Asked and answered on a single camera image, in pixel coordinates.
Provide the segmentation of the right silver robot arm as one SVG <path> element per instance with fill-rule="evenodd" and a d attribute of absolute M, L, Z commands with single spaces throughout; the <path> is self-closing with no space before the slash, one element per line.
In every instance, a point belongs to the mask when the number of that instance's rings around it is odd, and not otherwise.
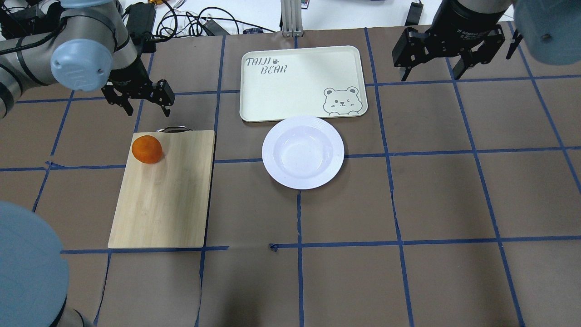
<path fill-rule="evenodd" d="M 407 27 L 394 49 L 394 67 L 406 81 L 413 68 L 435 58 L 458 57 L 454 79 L 492 62 L 508 41 L 499 21 L 509 8 L 515 24 L 506 59 L 525 43 L 547 65 L 571 65 L 581 57 L 581 3 L 578 0 L 443 0 L 424 32 Z"/>

